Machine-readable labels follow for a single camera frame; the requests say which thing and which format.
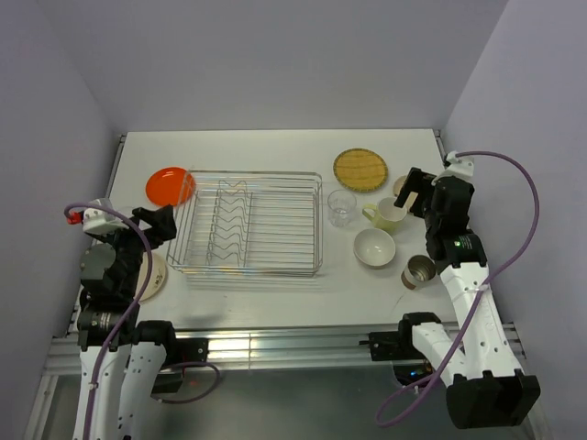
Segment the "pale green mug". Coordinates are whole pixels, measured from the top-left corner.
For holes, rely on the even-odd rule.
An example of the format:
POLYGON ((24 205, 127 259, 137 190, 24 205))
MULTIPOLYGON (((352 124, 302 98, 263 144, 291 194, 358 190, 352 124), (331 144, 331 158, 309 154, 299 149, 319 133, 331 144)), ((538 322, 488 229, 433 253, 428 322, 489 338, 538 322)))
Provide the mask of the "pale green mug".
POLYGON ((373 227, 391 235, 407 216, 406 208, 396 206, 395 202, 394 197, 386 197, 377 204, 365 204, 361 213, 373 227))

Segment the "beige ceramic bowl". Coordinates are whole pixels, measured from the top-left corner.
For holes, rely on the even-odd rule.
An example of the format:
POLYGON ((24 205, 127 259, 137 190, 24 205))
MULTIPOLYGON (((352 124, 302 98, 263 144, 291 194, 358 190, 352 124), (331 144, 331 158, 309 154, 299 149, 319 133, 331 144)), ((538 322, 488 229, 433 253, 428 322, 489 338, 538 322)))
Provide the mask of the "beige ceramic bowl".
POLYGON ((353 253, 363 265, 372 269, 381 269, 393 261, 396 255, 396 245, 387 232, 377 228, 368 228, 355 236, 353 253))

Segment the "clear drinking glass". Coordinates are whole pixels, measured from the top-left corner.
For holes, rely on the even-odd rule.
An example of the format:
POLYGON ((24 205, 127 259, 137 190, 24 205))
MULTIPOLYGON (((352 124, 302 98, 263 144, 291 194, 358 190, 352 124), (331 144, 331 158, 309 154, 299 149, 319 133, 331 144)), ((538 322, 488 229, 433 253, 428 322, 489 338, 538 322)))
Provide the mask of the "clear drinking glass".
POLYGON ((327 197, 328 220, 331 225, 344 227, 355 216, 357 200, 352 192, 335 190, 327 197))

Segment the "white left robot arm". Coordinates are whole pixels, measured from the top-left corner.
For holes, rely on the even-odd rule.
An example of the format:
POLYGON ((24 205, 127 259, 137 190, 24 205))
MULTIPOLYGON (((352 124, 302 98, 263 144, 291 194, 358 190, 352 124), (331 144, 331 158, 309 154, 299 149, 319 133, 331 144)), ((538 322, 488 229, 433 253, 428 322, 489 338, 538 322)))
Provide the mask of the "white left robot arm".
POLYGON ((135 439, 161 367, 179 354, 171 322, 138 319, 153 252, 177 234, 173 209, 139 207, 124 215, 96 199, 67 206, 65 216, 94 240, 80 261, 81 389, 73 436, 135 439))

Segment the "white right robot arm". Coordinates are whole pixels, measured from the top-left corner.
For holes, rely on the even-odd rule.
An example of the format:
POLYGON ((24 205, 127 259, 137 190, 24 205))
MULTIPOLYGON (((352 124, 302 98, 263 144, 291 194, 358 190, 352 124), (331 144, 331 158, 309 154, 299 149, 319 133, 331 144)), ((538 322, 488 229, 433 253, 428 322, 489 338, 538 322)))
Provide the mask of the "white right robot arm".
POLYGON ((518 426, 541 389, 515 356, 497 312, 481 239, 469 227, 473 186, 457 176, 435 176, 412 168, 397 196, 409 195, 414 216, 426 226, 426 252, 446 288, 460 331, 449 337, 434 313, 407 313, 398 325, 397 346, 420 354, 446 388, 449 417, 459 429, 518 426))

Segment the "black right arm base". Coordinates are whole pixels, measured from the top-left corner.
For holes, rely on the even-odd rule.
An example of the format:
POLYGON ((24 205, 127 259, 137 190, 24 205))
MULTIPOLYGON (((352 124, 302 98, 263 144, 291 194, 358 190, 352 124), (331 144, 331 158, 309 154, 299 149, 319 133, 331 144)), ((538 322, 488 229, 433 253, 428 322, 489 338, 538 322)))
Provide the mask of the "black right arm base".
POLYGON ((369 333, 368 346, 371 360, 374 362, 417 358, 417 355, 402 345, 397 331, 369 333))

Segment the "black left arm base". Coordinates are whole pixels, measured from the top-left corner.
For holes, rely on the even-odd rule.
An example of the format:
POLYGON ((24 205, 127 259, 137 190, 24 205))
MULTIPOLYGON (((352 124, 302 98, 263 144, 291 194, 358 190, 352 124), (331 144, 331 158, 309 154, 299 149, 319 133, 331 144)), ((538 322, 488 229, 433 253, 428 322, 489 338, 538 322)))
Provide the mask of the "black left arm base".
POLYGON ((154 395, 177 392, 183 385, 186 368, 168 369, 170 365, 191 361, 207 361, 209 341, 207 338, 179 338, 172 353, 163 362, 163 370, 155 379, 154 395))

